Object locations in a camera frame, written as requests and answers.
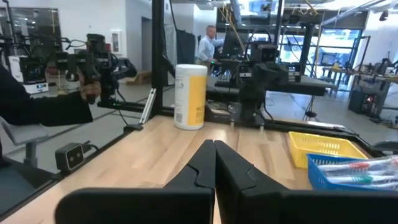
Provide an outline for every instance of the blue basket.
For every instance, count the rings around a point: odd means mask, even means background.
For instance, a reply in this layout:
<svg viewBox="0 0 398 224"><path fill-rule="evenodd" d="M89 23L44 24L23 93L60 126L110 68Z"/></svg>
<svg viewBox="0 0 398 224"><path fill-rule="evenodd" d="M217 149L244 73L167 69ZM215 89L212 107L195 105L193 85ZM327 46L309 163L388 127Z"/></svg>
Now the blue basket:
<svg viewBox="0 0 398 224"><path fill-rule="evenodd" d="M353 159L347 157L326 156L320 154L307 154L308 157L308 179L314 190L355 190L355 191L386 191L370 189L356 185L333 184L327 180L323 172L318 169L319 165L339 164L348 161L363 161L364 159Z"/></svg>

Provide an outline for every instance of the cardboard box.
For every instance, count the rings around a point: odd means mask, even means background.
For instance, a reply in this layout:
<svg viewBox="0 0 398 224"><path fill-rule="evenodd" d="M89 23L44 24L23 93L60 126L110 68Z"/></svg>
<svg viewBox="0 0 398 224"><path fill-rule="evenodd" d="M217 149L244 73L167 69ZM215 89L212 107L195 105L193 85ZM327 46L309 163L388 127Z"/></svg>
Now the cardboard box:
<svg viewBox="0 0 398 224"><path fill-rule="evenodd" d="M140 71L134 78L123 78L120 80L121 83L126 85L142 85L151 83L152 71Z"/></svg>

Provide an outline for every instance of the monitor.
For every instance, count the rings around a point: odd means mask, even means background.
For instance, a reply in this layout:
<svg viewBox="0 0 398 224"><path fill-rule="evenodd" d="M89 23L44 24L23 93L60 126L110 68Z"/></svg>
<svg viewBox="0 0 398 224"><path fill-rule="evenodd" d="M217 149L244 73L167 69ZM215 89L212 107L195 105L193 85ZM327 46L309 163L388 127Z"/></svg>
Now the monitor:
<svg viewBox="0 0 398 224"><path fill-rule="evenodd" d="M223 46L223 57L224 58L241 58L244 55L245 47L248 42L248 33L227 30L225 33L224 46Z"/></svg>

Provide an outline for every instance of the hand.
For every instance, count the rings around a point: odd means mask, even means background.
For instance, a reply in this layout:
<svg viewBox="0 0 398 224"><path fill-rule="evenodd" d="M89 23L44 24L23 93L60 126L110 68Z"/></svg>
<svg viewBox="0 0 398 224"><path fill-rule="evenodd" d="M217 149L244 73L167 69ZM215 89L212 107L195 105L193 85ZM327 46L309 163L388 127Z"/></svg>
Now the hand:
<svg viewBox="0 0 398 224"><path fill-rule="evenodd" d="M99 81L95 81L92 84L85 85L85 77L83 74L79 74L79 82L80 82L80 96L83 101L87 101L87 95L95 95L95 98L100 96L101 94L101 84Z"/></svg>

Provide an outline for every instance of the plastic basket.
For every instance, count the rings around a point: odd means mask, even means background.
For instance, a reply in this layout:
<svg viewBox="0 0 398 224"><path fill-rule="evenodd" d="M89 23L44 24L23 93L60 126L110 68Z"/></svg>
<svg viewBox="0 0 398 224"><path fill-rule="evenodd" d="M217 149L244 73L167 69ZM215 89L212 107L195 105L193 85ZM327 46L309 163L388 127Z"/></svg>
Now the plastic basket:
<svg viewBox="0 0 398 224"><path fill-rule="evenodd" d="M363 161L363 159L353 159L347 157L325 156L318 154L307 154L308 157L308 179L314 190L340 190L340 191L387 191L371 189L348 184L333 184L328 181L323 172L318 169L319 165L339 164L348 161Z"/></svg>
<svg viewBox="0 0 398 224"><path fill-rule="evenodd" d="M293 131L289 132L289 137L290 153L297 168L307 168L308 153L367 159L359 149L345 139L296 133Z"/></svg>

